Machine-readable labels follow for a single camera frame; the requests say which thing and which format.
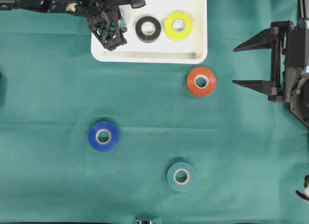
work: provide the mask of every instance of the red tape roll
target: red tape roll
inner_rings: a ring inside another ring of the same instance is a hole
[[[205,80],[206,85],[199,87],[196,83],[198,78]],[[191,94],[197,97],[205,97],[211,94],[217,84],[216,75],[208,68],[195,68],[187,78],[187,86]]]

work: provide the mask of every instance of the white tray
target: white tray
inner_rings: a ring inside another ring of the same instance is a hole
[[[128,44],[118,47],[113,52],[105,50],[94,35],[91,38],[91,53],[98,61],[107,62],[144,62],[144,63],[182,63],[199,64],[208,53],[207,42],[207,0],[146,0],[146,6],[131,9],[132,18],[125,19],[128,31],[124,34]],[[170,40],[164,31],[166,17],[175,11],[190,15],[193,30],[183,42]],[[137,21],[143,16],[153,16],[161,23],[162,31],[154,43],[141,42],[135,32]]]

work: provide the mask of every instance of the teal tape roll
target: teal tape roll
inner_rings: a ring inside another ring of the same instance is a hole
[[[195,186],[197,174],[190,164],[178,162],[169,168],[167,179],[172,189],[178,192],[186,192]]]

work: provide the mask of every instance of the tape roll center hole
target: tape roll center hole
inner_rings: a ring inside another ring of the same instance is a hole
[[[187,184],[189,182],[190,175],[189,172],[185,169],[179,169],[174,174],[174,180],[177,184]]]
[[[153,35],[155,33],[155,25],[152,22],[146,21],[141,25],[141,31],[146,36]]]
[[[96,139],[101,144],[107,144],[111,140],[110,131],[103,129],[97,132]]]
[[[205,75],[198,75],[194,80],[195,86],[204,89],[208,86],[209,80]]]
[[[183,20],[177,19],[173,21],[172,27],[176,32],[181,32],[185,29],[185,23]]]

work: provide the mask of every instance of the robotic arm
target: robotic arm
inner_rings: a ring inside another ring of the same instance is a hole
[[[288,103],[291,112],[309,129],[309,0],[299,2],[297,25],[292,21],[273,22],[270,28],[234,49],[235,52],[271,49],[270,80],[233,83],[265,94],[269,101]],[[283,73],[281,55],[285,55]]]
[[[126,44],[126,23],[119,5],[132,8],[146,5],[145,0],[0,0],[0,10],[26,9],[40,13],[67,13],[85,17],[88,27],[109,51]]]

